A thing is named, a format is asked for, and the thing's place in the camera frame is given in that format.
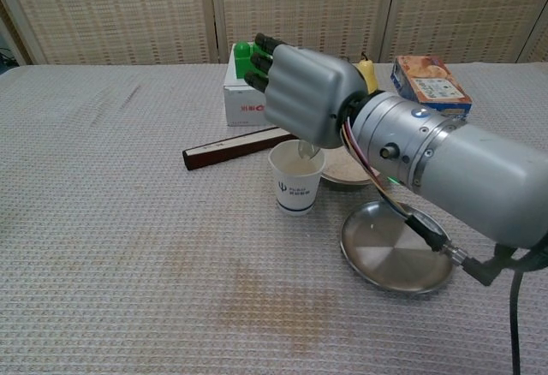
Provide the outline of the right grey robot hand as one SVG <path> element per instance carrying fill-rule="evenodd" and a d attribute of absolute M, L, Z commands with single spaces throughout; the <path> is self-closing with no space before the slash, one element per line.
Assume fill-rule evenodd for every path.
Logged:
<path fill-rule="evenodd" d="M 265 95 L 265 118 L 300 140 L 323 148 L 342 145 L 349 112 L 378 89 L 374 68 L 289 45 L 257 33 L 245 82 Z"/>

